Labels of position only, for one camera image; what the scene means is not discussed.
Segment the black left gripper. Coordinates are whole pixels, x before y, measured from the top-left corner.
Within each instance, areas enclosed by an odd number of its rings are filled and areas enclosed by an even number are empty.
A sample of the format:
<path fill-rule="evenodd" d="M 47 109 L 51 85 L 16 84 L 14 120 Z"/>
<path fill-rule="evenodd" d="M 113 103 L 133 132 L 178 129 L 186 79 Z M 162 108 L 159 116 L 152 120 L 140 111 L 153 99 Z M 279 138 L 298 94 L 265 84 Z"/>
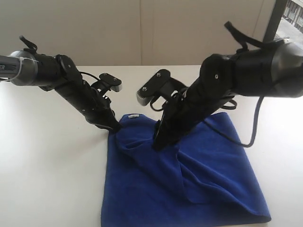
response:
<path fill-rule="evenodd" d="M 86 81 L 69 81 L 55 91 L 80 112 L 86 121 L 108 131 L 119 131 L 121 124 L 110 108 L 110 101 Z"/>

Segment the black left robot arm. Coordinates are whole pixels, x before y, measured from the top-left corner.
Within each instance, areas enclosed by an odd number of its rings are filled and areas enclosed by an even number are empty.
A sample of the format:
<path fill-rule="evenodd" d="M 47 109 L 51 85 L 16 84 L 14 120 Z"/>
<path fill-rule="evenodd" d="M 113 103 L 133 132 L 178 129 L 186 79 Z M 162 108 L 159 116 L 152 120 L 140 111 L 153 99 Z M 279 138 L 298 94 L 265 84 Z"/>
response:
<path fill-rule="evenodd" d="M 121 125 L 111 109 L 108 91 L 119 92 L 122 81 L 102 73 L 96 82 L 83 79 L 84 72 L 77 69 L 66 55 L 47 56 L 30 51 L 15 51 L 0 57 L 0 80 L 16 86 L 36 86 L 44 91 L 54 90 L 86 121 L 100 129 L 116 132 Z"/>

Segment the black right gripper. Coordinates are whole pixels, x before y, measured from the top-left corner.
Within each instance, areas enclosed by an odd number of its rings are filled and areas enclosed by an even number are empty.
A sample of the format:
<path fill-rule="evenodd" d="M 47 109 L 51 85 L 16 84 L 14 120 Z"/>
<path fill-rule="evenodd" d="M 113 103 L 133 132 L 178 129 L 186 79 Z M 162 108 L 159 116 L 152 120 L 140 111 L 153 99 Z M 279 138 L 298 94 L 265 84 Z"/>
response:
<path fill-rule="evenodd" d="M 161 121 L 155 124 L 152 147 L 162 150 L 176 144 L 197 124 L 233 98 L 234 93 L 224 86 L 193 83 L 165 105 Z"/>

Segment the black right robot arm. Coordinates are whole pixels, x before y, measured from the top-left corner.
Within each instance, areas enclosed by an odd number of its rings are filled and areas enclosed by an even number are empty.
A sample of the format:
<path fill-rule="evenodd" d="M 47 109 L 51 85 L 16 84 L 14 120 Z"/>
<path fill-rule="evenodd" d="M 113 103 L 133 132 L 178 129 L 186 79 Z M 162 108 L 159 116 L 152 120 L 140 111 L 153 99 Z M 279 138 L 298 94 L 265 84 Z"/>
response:
<path fill-rule="evenodd" d="M 289 97 L 303 95 L 303 52 L 295 44 L 245 51 L 233 56 L 213 54 L 201 65 L 198 78 L 186 87 L 168 70 L 154 75 L 166 99 L 156 125 L 153 146 L 177 143 L 197 124 L 236 95 Z"/>

